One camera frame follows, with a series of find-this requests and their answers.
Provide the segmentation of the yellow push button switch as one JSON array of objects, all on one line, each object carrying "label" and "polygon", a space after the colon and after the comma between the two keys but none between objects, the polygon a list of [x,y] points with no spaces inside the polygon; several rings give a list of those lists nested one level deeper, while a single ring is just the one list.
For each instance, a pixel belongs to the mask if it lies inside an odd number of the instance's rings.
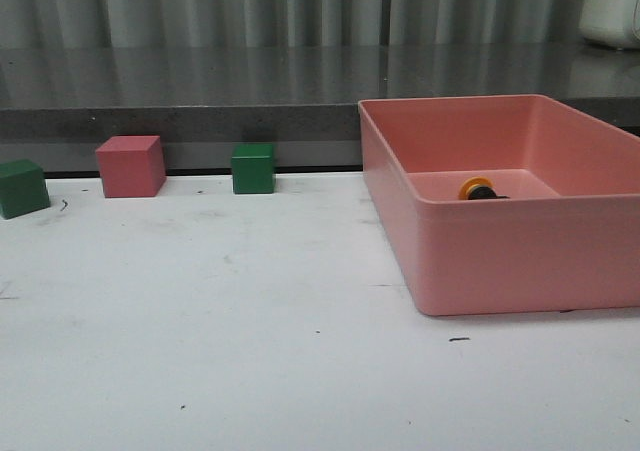
[{"label": "yellow push button switch", "polygon": [[499,195],[492,181],[486,177],[475,176],[467,179],[460,187],[458,199],[462,201],[508,199]]}]

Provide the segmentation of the green cube block centre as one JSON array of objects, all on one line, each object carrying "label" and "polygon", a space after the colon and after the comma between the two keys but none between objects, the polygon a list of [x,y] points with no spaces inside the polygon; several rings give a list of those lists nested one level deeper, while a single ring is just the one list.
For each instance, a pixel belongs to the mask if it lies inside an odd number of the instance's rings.
[{"label": "green cube block centre", "polygon": [[275,191],[274,146],[271,143],[243,143],[231,157],[235,194],[272,194]]}]

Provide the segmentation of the green cube block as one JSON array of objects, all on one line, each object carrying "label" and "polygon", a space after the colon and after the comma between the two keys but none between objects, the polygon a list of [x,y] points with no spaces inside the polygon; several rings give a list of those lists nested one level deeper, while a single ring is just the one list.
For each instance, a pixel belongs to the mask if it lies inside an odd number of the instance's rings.
[{"label": "green cube block", "polygon": [[231,157],[235,194],[272,194],[275,191],[274,146],[271,143],[243,143]]},{"label": "green cube block", "polygon": [[1,216],[12,219],[51,205],[43,169],[21,159],[1,164]]}]

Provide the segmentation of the pink cube block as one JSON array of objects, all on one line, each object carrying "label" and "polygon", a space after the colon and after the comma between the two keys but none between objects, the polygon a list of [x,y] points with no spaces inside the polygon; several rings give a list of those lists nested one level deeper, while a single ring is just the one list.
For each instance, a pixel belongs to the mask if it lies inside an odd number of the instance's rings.
[{"label": "pink cube block", "polygon": [[106,198],[154,197],[166,181],[158,135],[114,136],[95,154]]}]

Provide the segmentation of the pink plastic bin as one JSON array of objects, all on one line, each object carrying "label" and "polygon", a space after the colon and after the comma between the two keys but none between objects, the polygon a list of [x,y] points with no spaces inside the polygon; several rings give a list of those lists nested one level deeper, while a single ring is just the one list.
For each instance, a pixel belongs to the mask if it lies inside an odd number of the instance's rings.
[{"label": "pink plastic bin", "polygon": [[[364,179],[431,316],[639,302],[639,140],[542,95],[363,100]],[[508,199],[462,201],[469,178]]]}]

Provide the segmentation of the dark grey countertop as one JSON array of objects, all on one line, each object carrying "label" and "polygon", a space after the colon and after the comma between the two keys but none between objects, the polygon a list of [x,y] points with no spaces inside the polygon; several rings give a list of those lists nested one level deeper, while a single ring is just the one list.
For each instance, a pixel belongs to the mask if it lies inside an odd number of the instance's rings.
[{"label": "dark grey countertop", "polygon": [[639,128],[639,55],[587,44],[14,49],[4,143],[353,141],[366,99],[540,94]]}]

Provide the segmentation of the green cube block left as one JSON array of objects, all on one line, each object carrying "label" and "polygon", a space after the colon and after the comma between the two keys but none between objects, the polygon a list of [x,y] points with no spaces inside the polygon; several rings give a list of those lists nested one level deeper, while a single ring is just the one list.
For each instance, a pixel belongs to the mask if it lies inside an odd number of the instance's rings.
[{"label": "green cube block left", "polygon": [[43,169],[21,159],[1,164],[1,216],[12,219],[51,205]]}]

